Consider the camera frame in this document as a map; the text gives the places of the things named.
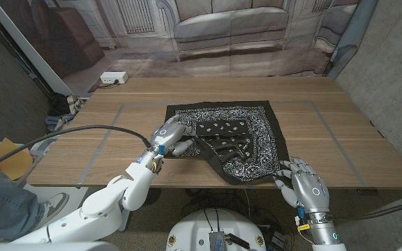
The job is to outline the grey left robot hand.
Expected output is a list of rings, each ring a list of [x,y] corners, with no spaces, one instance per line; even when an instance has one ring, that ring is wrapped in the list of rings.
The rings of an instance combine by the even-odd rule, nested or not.
[[[181,122],[180,115],[176,114],[152,134],[151,148],[155,154],[165,155],[171,152],[172,155],[179,155],[193,144],[192,139],[180,142],[184,135],[194,137],[195,131]]]

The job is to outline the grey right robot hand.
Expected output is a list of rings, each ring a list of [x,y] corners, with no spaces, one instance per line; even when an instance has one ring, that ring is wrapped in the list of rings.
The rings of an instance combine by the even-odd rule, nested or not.
[[[274,182],[289,205],[302,207],[306,213],[329,212],[328,188],[305,160],[292,157],[290,160],[280,160],[280,164],[287,169],[277,171],[276,175],[289,178],[292,188],[276,177]]]

